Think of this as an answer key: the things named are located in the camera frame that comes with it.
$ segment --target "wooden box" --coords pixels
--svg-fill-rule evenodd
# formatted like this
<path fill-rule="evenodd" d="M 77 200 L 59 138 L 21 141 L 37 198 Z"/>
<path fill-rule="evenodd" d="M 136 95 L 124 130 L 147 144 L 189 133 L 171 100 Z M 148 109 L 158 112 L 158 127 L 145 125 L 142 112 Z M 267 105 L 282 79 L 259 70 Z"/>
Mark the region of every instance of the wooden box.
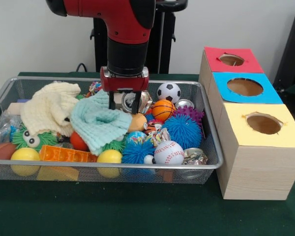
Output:
<path fill-rule="evenodd" d="M 295 121 L 249 49 L 205 48 L 206 89 L 224 153 L 224 199 L 284 200 L 295 180 Z"/>

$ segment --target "black cable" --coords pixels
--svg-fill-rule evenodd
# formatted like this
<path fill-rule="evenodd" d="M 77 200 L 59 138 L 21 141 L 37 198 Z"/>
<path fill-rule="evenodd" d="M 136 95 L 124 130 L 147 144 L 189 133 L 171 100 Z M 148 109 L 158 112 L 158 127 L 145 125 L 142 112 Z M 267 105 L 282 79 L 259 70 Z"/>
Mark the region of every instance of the black cable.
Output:
<path fill-rule="evenodd" d="M 80 64 L 78 65 L 78 67 L 77 67 L 77 69 L 76 69 L 75 72 L 79 72 L 81 66 L 83 66 L 85 72 L 88 71 L 88 70 L 87 70 L 87 67 L 84 65 L 84 63 L 80 63 Z"/>

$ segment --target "purple spiky ball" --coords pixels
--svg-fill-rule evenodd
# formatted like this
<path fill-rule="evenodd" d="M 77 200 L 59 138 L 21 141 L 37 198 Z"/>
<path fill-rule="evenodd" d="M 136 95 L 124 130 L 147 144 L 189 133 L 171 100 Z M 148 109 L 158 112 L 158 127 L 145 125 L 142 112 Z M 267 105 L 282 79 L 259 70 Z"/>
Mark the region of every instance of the purple spiky ball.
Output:
<path fill-rule="evenodd" d="M 202 126 L 202 118 L 205 116 L 204 112 L 199 112 L 192 107 L 179 107 L 176 111 L 174 111 L 173 116 L 177 115 L 186 115 L 189 116 L 192 120 L 194 120 L 200 127 Z"/>

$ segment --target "brown football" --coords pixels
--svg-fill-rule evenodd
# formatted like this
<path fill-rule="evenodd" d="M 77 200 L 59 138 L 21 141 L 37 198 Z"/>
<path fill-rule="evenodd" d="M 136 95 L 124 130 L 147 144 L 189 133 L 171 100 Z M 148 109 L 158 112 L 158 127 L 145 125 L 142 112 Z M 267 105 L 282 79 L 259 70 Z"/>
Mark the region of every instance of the brown football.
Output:
<path fill-rule="evenodd" d="M 0 160 L 10 160 L 12 154 L 15 152 L 16 145 L 12 143 L 0 144 Z"/>

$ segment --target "knitted towel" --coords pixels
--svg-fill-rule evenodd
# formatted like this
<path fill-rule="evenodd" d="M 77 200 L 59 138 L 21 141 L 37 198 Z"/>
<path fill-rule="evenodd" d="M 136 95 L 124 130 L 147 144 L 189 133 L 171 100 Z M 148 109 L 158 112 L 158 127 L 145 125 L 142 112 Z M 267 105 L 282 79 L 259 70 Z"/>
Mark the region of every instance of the knitted towel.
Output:
<path fill-rule="evenodd" d="M 70 117 L 75 97 L 81 92 L 77 84 L 51 83 L 37 91 L 21 109 L 21 119 L 31 136 L 44 132 L 58 132 L 67 137 L 73 128 L 66 118 Z"/>
<path fill-rule="evenodd" d="M 132 121 L 129 113 L 108 109 L 108 102 L 108 94 L 100 90 L 80 100 L 71 114 L 74 130 L 94 155 L 99 155 L 106 144 L 124 135 Z"/>

